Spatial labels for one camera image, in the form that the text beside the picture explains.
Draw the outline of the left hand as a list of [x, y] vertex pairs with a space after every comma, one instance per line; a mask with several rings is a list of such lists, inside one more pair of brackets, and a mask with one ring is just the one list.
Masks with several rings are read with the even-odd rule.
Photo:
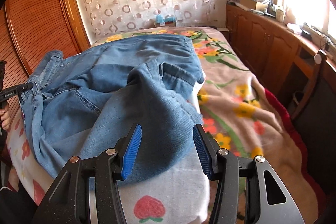
[[4, 130], [8, 130], [10, 127], [11, 119], [10, 119], [9, 104], [7, 102], [4, 103], [1, 107], [0, 116], [1, 116], [1, 127]]

